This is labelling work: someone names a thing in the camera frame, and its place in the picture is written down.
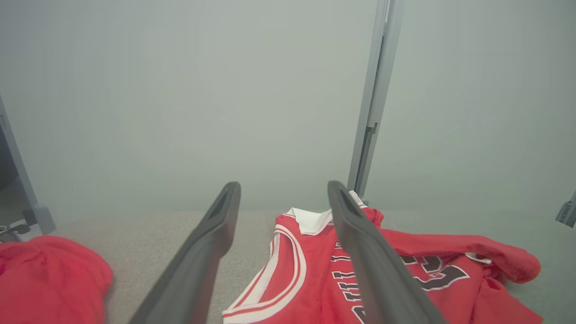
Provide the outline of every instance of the white wall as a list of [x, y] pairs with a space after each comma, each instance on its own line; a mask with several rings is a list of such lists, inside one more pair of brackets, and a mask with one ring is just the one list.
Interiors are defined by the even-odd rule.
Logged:
[[0, 93], [60, 224], [327, 206], [346, 182], [376, 0], [3, 1]]
[[365, 197], [553, 218], [576, 190], [576, 2], [405, 3]]

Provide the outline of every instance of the jersey armhole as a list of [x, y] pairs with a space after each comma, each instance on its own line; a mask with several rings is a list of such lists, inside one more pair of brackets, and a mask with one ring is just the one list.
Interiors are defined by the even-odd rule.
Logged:
[[[234, 303], [222, 312], [224, 324], [252, 323], [269, 318], [288, 305], [304, 284], [306, 260], [296, 237], [286, 227], [277, 224], [271, 248], [271, 257], [266, 266]], [[283, 260], [293, 264], [291, 269], [282, 266]], [[275, 279], [275, 284], [270, 285], [273, 277], [280, 280]], [[291, 280], [284, 284], [285, 287], [279, 284], [288, 282], [288, 277]]]

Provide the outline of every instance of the basketball jersey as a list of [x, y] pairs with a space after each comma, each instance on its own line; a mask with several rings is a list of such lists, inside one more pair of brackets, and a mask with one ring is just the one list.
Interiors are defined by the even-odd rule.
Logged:
[[[350, 192], [370, 221], [384, 216]], [[534, 279], [538, 260], [523, 249], [472, 235], [382, 234], [448, 323], [540, 323], [503, 283]], [[350, 257], [331, 211], [296, 208], [276, 218], [270, 260], [223, 312], [225, 324], [366, 323]]]

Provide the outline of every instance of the gray fabric surface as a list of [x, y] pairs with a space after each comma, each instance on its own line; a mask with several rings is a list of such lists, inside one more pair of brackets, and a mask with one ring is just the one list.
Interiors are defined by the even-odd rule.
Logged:
[[[228, 308], [269, 257], [274, 218], [279, 212], [241, 212], [232, 248], [220, 262], [208, 323], [221, 323]], [[547, 323], [574, 323], [576, 296], [571, 271], [576, 266], [576, 233], [553, 219], [522, 213], [458, 213], [384, 211], [384, 228], [410, 233], [484, 235], [528, 250], [542, 263], [532, 282], [507, 285], [510, 293]], [[114, 270], [108, 294], [110, 324], [124, 324], [142, 302], [164, 267], [203, 213], [172, 212], [98, 217], [56, 230], [96, 251]]]

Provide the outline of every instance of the red garment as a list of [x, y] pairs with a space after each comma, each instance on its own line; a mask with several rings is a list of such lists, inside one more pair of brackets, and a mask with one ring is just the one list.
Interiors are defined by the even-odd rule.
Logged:
[[[380, 228], [384, 216], [363, 211]], [[381, 232], [448, 323], [542, 322], [502, 284], [538, 275], [540, 263], [525, 250], [483, 236]], [[223, 319], [227, 324], [364, 323], [352, 262], [334, 227], [328, 223], [316, 235], [302, 235], [294, 215], [278, 216], [269, 262]]]
[[39, 236], [0, 243], [2, 324], [101, 324], [112, 269], [76, 242]]

